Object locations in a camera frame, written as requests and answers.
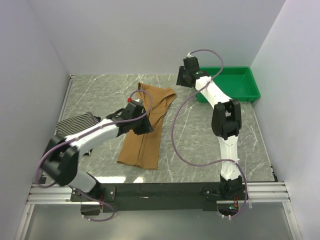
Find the tan tank top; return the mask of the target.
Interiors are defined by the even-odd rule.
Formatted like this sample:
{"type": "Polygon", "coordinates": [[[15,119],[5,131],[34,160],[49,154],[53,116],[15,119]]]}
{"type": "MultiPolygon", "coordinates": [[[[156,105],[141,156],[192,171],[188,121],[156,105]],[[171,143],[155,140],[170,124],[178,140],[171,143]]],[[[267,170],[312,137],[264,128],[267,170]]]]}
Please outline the tan tank top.
{"type": "Polygon", "coordinates": [[[177,94],[170,87],[159,88],[141,82],[137,89],[139,92],[136,95],[143,100],[144,108],[149,113],[141,127],[126,134],[116,162],[145,170],[157,170],[164,116],[177,94]]]}

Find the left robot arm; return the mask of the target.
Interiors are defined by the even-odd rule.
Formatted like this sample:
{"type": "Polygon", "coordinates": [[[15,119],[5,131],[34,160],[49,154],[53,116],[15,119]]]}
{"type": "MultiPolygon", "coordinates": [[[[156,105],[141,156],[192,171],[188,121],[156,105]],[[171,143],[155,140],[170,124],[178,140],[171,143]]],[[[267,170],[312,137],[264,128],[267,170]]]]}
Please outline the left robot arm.
{"type": "Polygon", "coordinates": [[[91,174],[79,170],[80,157],[129,131],[143,135],[153,130],[143,103],[130,100],[125,108],[108,115],[94,126],[66,137],[53,136],[40,159],[38,169],[47,173],[56,184],[69,186],[88,201],[94,201],[103,194],[101,183],[91,174]]]}

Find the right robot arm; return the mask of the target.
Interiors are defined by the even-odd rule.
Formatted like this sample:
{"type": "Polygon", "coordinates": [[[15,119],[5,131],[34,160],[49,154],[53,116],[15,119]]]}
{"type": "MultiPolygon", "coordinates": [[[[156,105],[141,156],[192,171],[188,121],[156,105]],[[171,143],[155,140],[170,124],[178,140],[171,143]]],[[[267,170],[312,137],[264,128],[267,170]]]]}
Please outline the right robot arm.
{"type": "Polygon", "coordinates": [[[195,56],[183,59],[176,84],[195,88],[213,108],[211,128],[218,139],[222,159],[217,194],[226,200],[233,199],[244,191],[243,178],[237,166],[238,136],[242,127],[241,104],[227,96],[207,72],[200,70],[195,56]]]}

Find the thin striped tank top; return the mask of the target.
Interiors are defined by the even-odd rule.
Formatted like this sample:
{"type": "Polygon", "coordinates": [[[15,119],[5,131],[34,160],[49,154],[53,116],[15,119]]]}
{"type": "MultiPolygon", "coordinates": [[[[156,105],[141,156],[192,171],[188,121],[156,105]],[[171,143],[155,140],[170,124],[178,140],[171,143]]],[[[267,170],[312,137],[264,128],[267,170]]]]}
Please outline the thin striped tank top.
{"type": "Polygon", "coordinates": [[[61,137],[74,135],[91,128],[101,122],[99,116],[93,115],[91,112],[86,112],[82,115],[64,119],[55,124],[56,134],[61,137]]]}

